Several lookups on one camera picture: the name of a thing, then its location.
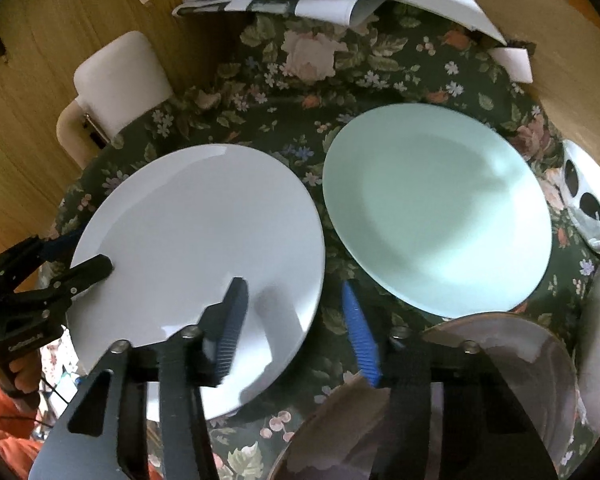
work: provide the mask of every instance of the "blue flower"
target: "blue flower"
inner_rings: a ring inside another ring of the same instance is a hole
[[[296,157],[302,159],[303,162],[306,162],[306,160],[313,155],[314,152],[311,151],[311,148],[308,148],[306,146],[301,146],[296,151]]]

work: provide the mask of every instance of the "floral fabric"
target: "floral fabric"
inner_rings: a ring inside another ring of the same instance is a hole
[[[558,191],[560,134],[479,38],[445,18],[390,3],[353,29],[258,14],[240,40],[235,61],[219,67],[211,91],[189,89],[120,132],[68,190],[54,225],[55,234],[64,234],[85,224],[133,172],[206,142],[263,150],[306,185],[326,244],[318,315],[279,380],[237,413],[211,421],[221,480],[265,478],[302,421],[356,372],[340,309],[342,280],[356,280],[365,301],[388,309],[394,324],[421,331],[442,322],[376,284],[349,256],[327,215],[321,189],[325,154],[344,124],[366,110],[401,102],[458,110],[504,136],[528,161],[548,202],[554,238],[544,278],[514,311],[552,330],[573,351],[582,298],[598,259],[574,229]],[[68,263],[52,264],[47,278]],[[580,410],[561,477],[592,445],[585,421]]]

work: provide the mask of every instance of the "wooden surface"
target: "wooden surface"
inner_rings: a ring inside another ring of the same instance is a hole
[[[55,124],[75,97],[72,76],[84,59],[140,30],[179,92],[206,81],[232,49],[222,16],[177,20],[170,11],[180,0],[152,1],[152,9],[137,0],[0,4],[10,60],[0,60],[0,250],[44,234],[78,176],[56,141]],[[600,20],[588,1],[477,1],[505,34],[538,44],[534,91],[563,133],[600,162]]]

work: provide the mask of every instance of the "floral tablecloth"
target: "floral tablecloth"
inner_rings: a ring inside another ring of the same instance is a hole
[[[514,311],[552,330],[573,351],[582,298],[598,260],[574,229],[556,186],[560,134],[479,37],[445,18],[387,3],[353,29],[258,14],[240,40],[235,62],[219,67],[213,89],[191,88],[120,132],[70,187],[53,232],[88,222],[122,181],[152,160],[206,142],[263,150],[304,182],[326,243],[319,312],[279,380],[237,413],[210,422],[221,480],[266,478],[302,421],[356,372],[340,308],[342,280],[356,280],[368,301],[391,311],[394,324],[421,331],[442,321],[375,283],[347,254],[328,218],[321,189],[325,153],[344,124],[371,108],[426,102],[458,110],[504,136],[528,161],[548,202],[554,238],[544,278]],[[68,263],[53,263],[46,277]],[[561,477],[594,441],[584,410],[578,410],[575,428]],[[154,455],[159,464],[159,450]]]

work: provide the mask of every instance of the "person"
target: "person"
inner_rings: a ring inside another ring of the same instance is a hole
[[[14,384],[17,389],[26,394],[38,389],[42,376],[39,352],[32,352],[11,362],[9,368],[16,374]],[[26,480],[43,445],[43,442],[36,442],[30,437],[36,411],[19,411],[13,399],[0,388],[0,417],[20,417],[0,418],[0,456],[19,478]],[[162,480],[150,464],[149,474],[151,480]]]

